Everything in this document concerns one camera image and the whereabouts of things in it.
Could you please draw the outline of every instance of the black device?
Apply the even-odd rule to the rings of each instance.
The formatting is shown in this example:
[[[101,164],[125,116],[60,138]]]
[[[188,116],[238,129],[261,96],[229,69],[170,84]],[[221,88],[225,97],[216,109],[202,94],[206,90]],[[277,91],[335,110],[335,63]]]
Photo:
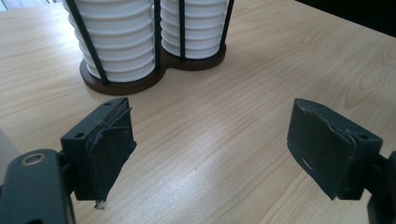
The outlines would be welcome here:
[[[25,153],[0,188],[0,223],[75,223],[70,194],[105,202],[136,147],[128,98],[108,101],[62,138],[63,150]]]
[[[364,189],[372,224],[396,223],[396,152],[379,154],[382,139],[325,105],[295,99],[288,147],[331,198],[359,200]]]
[[[356,22],[386,35],[396,37],[395,0],[296,0]]]

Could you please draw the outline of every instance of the wooden table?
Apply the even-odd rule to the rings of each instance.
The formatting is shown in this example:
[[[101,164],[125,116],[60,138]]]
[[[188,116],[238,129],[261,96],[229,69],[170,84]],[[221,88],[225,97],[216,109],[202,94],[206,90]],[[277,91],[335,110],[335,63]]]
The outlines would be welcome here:
[[[21,152],[59,138],[113,96],[85,86],[62,5],[0,13],[0,127]],[[170,69],[130,95],[132,157],[105,211],[78,223],[367,223],[331,201],[286,146],[294,98],[327,105],[396,149],[396,41],[290,0],[236,1],[225,61]]]

